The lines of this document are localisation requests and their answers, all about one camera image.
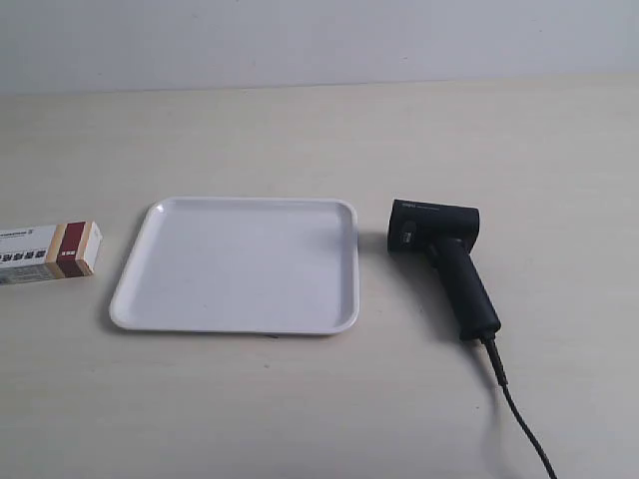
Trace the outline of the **black handheld barcode scanner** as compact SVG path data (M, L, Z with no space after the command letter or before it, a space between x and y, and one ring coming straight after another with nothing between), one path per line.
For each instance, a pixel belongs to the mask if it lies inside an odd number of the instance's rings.
M395 199L387 250L424 256L448 297L460 339L490 342L501 322L470 256L479 228L477 208Z

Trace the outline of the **white plastic tray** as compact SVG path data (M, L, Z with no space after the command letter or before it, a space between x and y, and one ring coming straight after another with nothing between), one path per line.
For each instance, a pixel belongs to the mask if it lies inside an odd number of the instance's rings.
M334 199L152 205L109 306L129 331L328 336L359 313L354 208Z

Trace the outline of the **white red medicine box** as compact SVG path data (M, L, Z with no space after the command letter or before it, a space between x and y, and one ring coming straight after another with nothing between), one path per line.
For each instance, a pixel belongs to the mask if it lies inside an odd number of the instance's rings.
M95 222L1 231L1 284L90 276L102 233Z

